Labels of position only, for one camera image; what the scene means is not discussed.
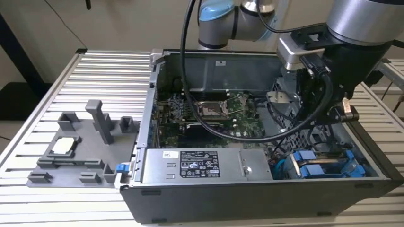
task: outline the black cable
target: black cable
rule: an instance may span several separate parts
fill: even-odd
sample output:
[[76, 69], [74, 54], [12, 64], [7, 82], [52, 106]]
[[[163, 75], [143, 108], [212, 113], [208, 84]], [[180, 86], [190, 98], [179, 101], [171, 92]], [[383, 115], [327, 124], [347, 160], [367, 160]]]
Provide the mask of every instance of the black cable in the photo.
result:
[[382, 96], [382, 100], [384, 100], [384, 97], [386, 97], [386, 95], [387, 95], [387, 92], [388, 92], [390, 89], [391, 89], [391, 86], [392, 86], [392, 82], [391, 82], [390, 86], [387, 87], [387, 89], [386, 89], [386, 91], [384, 91], [384, 94], [383, 94], [383, 96]]
[[312, 127], [312, 128], [310, 129], [308, 141], [310, 141], [310, 145], [311, 145], [311, 147], [314, 148], [314, 150], [318, 151], [318, 149], [315, 148], [314, 142], [312, 142], [311, 139], [310, 139], [310, 137], [311, 137], [311, 135], [312, 135], [312, 133], [314, 133], [314, 130], [315, 130], [315, 127]]
[[200, 25], [202, 4], [203, 4], [203, 0], [200, 0], [200, 3], [198, 4], [198, 18], [196, 18], [198, 26]]
[[280, 148], [280, 146], [282, 146], [284, 140], [286, 140], [286, 137], [279, 141], [276, 147], [274, 148], [274, 152]]
[[399, 48], [404, 48], [404, 42], [403, 41], [400, 41], [400, 40], [394, 40], [392, 41], [392, 45], [394, 46], [396, 46], [396, 47], [399, 47]]
[[274, 112], [276, 112], [278, 115], [280, 115], [283, 118], [286, 118], [291, 122], [295, 122], [295, 119], [292, 117], [290, 117], [288, 115], [286, 115], [283, 112], [280, 112], [280, 110], [275, 107], [272, 102], [268, 102], [268, 105], [271, 106], [271, 109], [274, 110]]
[[314, 148], [315, 146], [318, 146], [319, 144], [323, 144], [323, 143], [328, 143], [328, 142], [326, 142], [326, 141], [316, 142], [316, 143], [311, 144], [310, 146], [307, 146], [306, 149]]
[[402, 105], [402, 101], [400, 101], [400, 102], [398, 102], [396, 107], [395, 107], [395, 108], [394, 108], [394, 110], [392, 110], [392, 112], [394, 112], [394, 113], [398, 111], [398, 109], [399, 109], [400, 105]]
[[7, 138], [7, 137], [4, 137], [4, 136], [0, 136], [0, 138], [2, 138], [2, 139], [6, 139], [6, 140], [10, 140], [10, 141], [12, 140], [12, 139], [10, 139], [10, 138]]
[[304, 28], [308, 28], [308, 27], [315, 27], [315, 26], [320, 26], [320, 25], [324, 25], [326, 23], [318, 23], [318, 24], [314, 24], [314, 25], [307, 25], [307, 26], [302, 26], [302, 27], [296, 27], [296, 28], [291, 28], [291, 29], [286, 29], [286, 30], [276, 30], [275, 28], [272, 28], [267, 22], [264, 21], [264, 17], [262, 15], [262, 0], [258, 0], [258, 14], [259, 14], [259, 18], [260, 18], [260, 21], [263, 23], [263, 25], [266, 26], [266, 28], [272, 31], [274, 33], [290, 33], [290, 32], [294, 32], [296, 30], [300, 30], [300, 29], [304, 29]]
[[187, 71], [186, 71], [186, 45], [187, 45], [187, 35], [188, 35], [188, 27], [190, 27], [190, 21], [191, 21], [191, 15], [192, 15], [192, 9], [195, 6], [196, 0], [190, 0], [190, 5], [188, 5], [188, 10], [186, 14], [186, 21], [184, 21], [184, 26], [183, 26], [183, 34], [182, 34], [182, 44], [180, 44], [180, 70], [182, 70], [182, 81], [183, 81], [183, 87], [184, 87], [184, 95], [187, 98], [188, 105], [192, 110], [194, 117], [196, 118], [198, 122], [202, 124], [202, 126], [207, 129], [210, 133], [214, 135], [224, 138], [224, 139], [231, 139], [236, 140], [244, 143], [266, 143], [266, 142], [272, 142], [282, 140], [287, 136], [295, 134], [299, 132], [315, 119], [318, 116], [323, 113], [324, 109], [328, 107], [328, 103], [332, 99], [334, 96], [334, 84], [331, 81], [331, 78], [328, 76], [327, 71], [319, 70], [316, 73], [316, 76], [320, 77], [320, 79], [324, 81], [326, 84], [326, 92], [324, 92], [324, 97], [322, 99], [320, 104], [318, 105], [315, 111], [311, 113], [311, 115], [304, 119], [303, 122], [300, 122], [299, 125], [296, 125], [292, 129], [290, 129], [286, 132], [282, 132], [276, 135], [263, 137], [263, 138], [250, 138], [250, 137], [236, 137], [231, 136], [228, 134], [223, 134], [222, 132], [216, 131], [208, 123], [204, 121], [203, 117], [199, 115], [194, 103], [192, 103], [192, 98], [191, 98], [191, 92], [190, 92], [190, 87], [187, 83]]
[[76, 35], [76, 33], [71, 30], [71, 28], [68, 27], [68, 25], [66, 24], [64, 20], [62, 19], [59, 13], [56, 12], [56, 10], [54, 9], [52, 5], [50, 4], [50, 2], [47, 0], [44, 0], [44, 2], [48, 4], [48, 6], [51, 7], [51, 9], [54, 10], [56, 16], [59, 17], [59, 19], [62, 20], [63, 22], [63, 25], [66, 26], [66, 28], [71, 31], [71, 33], [74, 34], [74, 36], [78, 38], [78, 40], [82, 42], [84, 48], [87, 49], [87, 46], [86, 44], [83, 43], [82, 39], [79, 38], [79, 36]]

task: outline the aluminum extrusion table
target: aluminum extrusion table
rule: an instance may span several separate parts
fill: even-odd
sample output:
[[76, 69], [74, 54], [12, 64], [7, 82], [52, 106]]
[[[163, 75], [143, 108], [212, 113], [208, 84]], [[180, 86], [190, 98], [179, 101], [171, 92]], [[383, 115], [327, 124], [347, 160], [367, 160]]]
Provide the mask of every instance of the aluminum extrusion table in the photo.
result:
[[[87, 51], [75, 55], [0, 155], [0, 224], [11, 227], [142, 226], [134, 221], [116, 189], [28, 188], [26, 182], [59, 129], [56, 120], [63, 111], [75, 111], [79, 118], [90, 119], [86, 102], [100, 99], [103, 111], [112, 119], [132, 116], [142, 120], [150, 74], [147, 52]], [[403, 122], [363, 84], [356, 88], [352, 104], [362, 114], [363, 127], [404, 174]], [[404, 187], [382, 198], [360, 201], [332, 218], [204, 222], [182, 226], [403, 227]]]

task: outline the blue latch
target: blue latch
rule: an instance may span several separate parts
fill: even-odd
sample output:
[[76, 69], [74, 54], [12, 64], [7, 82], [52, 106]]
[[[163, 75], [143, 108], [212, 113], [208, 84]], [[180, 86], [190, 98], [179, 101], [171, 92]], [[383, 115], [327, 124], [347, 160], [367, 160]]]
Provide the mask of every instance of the blue latch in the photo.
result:
[[130, 164], [124, 164], [124, 163], [118, 164], [116, 165], [116, 172], [127, 174], [130, 172]]

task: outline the white wall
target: white wall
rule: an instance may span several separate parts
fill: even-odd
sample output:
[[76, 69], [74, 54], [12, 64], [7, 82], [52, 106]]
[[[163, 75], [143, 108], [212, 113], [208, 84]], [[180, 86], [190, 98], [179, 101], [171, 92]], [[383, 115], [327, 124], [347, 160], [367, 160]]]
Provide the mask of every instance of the white wall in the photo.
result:
[[[90, 49], [150, 51], [179, 48], [188, 0], [92, 0], [91, 11], [84, 0], [48, 1]], [[324, 22], [332, 2], [294, 0], [286, 27]], [[40, 75], [46, 81], [54, 81], [83, 45], [43, 0], [0, 0], [0, 13]], [[196, 13], [187, 47], [198, 48]], [[232, 41], [230, 48], [263, 51], [266, 43]], [[404, 51], [391, 51], [388, 57], [404, 58]]]

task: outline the barcode sticker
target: barcode sticker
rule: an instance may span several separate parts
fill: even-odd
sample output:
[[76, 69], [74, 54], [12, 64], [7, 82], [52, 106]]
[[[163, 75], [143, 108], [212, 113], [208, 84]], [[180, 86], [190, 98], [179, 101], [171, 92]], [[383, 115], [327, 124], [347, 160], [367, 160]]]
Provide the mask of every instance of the barcode sticker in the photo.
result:
[[163, 151], [163, 158], [179, 158], [178, 151]]
[[226, 66], [226, 61], [216, 61], [216, 66]]

